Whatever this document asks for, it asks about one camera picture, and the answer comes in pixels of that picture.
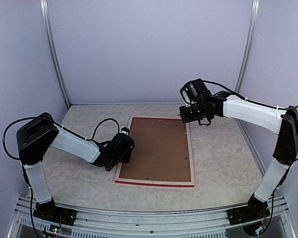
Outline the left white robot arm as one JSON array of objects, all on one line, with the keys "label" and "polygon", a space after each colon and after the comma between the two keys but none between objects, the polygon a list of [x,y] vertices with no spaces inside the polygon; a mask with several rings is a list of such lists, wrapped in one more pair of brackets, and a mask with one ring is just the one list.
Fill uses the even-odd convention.
[{"label": "left white robot arm", "polygon": [[128,163],[135,148],[127,127],[118,128],[111,140],[97,142],[57,123],[49,113],[12,122],[5,128],[2,140],[5,141],[13,125],[23,120],[28,123],[16,133],[18,156],[11,155],[5,143],[2,144],[3,149],[10,158],[21,162],[25,181],[36,201],[41,204],[39,210],[50,221],[56,220],[60,213],[59,208],[51,203],[53,197],[43,169],[43,159],[49,149],[64,151],[109,172],[119,163]]}]

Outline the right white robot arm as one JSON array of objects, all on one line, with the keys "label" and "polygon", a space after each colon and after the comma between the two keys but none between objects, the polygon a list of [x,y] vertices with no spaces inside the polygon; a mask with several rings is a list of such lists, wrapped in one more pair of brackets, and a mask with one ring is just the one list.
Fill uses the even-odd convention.
[{"label": "right white robot arm", "polygon": [[272,106],[248,99],[214,82],[222,88],[212,93],[209,81],[201,78],[188,81],[179,90],[184,105],[179,108],[183,123],[196,121],[209,126],[215,117],[235,119],[270,132],[276,138],[272,161],[255,189],[255,200],[244,209],[244,216],[255,220],[263,213],[263,204],[278,189],[295,161],[298,161],[298,105]]}]

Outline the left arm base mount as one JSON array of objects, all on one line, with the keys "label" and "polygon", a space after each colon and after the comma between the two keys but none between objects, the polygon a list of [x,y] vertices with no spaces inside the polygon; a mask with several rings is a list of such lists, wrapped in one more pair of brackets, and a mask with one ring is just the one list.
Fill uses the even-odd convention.
[{"label": "left arm base mount", "polygon": [[74,209],[56,206],[52,198],[52,200],[47,203],[37,203],[33,216],[49,222],[73,226],[76,213],[77,211]]}]

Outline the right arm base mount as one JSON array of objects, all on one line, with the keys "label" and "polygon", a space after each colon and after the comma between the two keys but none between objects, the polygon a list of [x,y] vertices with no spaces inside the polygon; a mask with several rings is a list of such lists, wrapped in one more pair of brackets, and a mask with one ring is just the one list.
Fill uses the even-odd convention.
[{"label": "right arm base mount", "polygon": [[247,205],[227,210],[231,226],[269,217],[270,215],[267,202],[258,200],[254,194],[249,198]]}]

